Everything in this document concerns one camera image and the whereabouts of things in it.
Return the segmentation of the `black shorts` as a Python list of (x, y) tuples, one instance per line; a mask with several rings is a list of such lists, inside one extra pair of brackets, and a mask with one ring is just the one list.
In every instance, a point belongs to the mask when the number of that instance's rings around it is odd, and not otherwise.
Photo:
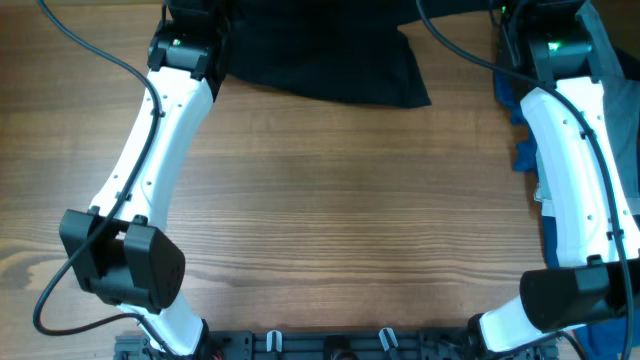
[(400, 26), (415, 0), (238, 0), (230, 74), (253, 85), (348, 104), (431, 103)]

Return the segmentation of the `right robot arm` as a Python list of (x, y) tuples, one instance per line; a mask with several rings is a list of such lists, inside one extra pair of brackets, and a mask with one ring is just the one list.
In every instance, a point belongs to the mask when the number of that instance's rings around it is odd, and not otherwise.
[(555, 237), (547, 268), (475, 318), (479, 351), (503, 355), (619, 319), (628, 354), (639, 319), (638, 86), (588, 1), (507, 2), (495, 68), (536, 142)]

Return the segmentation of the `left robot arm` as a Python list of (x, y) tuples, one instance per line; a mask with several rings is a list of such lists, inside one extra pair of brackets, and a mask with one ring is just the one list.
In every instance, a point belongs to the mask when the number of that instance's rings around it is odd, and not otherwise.
[(181, 292), (186, 259), (165, 235), (173, 189), (230, 59), (229, 1), (166, 1), (149, 46), (140, 111), (110, 178), (59, 234), (79, 286), (145, 331), (151, 359), (220, 359)]

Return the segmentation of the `light blue denim shorts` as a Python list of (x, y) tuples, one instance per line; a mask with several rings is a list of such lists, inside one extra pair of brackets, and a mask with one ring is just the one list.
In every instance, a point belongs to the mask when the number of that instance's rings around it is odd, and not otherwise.
[(632, 214), (639, 213), (639, 83), (623, 74), (622, 58), (614, 53), (605, 27), (591, 1), (577, 11), (595, 41), (602, 66), (603, 106), (607, 135), (619, 179)]

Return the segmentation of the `blue garment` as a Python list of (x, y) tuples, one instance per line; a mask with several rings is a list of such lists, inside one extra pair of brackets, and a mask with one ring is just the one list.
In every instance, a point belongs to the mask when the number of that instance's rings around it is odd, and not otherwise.
[[(637, 75), (624, 75), (639, 83)], [(552, 211), (551, 195), (544, 174), (544, 167), (538, 146), (533, 134), (516, 146), (517, 157), (514, 162), (514, 170), (517, 172), (532, 172), (538, 179), (538, 187), (534, 193), (535, 199), (542, 204), (542, 233), (543, 253), (546, 264), (551, 268), (557, 268), (559, 262), (556, 255), (557, 230), (556, 219)], [(639, 156), (639, 137), (637, 154)], [(639, 219), (639, 213), (633, 214), (635, 220)], [(606, 323), (590, 325), (576, 330), (576, 337), (582, 345), (586, 357), (589, 359), (616, 359), (622, 352), (624, 345), (624, 319), (611, 320)]]

